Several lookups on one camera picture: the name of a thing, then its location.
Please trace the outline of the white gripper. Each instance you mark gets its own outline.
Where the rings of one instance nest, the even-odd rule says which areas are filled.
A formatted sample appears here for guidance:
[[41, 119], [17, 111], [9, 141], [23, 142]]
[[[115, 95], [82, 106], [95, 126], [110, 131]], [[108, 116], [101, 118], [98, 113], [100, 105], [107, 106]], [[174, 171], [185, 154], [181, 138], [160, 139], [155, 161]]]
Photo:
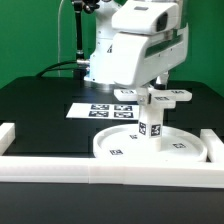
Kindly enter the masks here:
[[[113, 16], [117, 30], [112, 41], [111, 72], [124, 88], [138, 88], [156, 78], [165, 90], [170, 69], [182, 63], [188, 51], [188, 24], [181, 24], [183, 0], [128, 0]], [[136, 90], [139, 105], [149, 105], [147, 87]]]

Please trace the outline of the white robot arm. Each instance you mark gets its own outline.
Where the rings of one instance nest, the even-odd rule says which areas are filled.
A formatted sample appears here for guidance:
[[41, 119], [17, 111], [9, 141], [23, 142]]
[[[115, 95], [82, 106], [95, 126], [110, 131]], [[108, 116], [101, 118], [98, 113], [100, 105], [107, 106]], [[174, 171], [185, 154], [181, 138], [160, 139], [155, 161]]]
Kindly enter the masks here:
[[96, 48], [85, 83], [137, 89], [184, 62], [188, 51], [187, 0], [100, 0]]

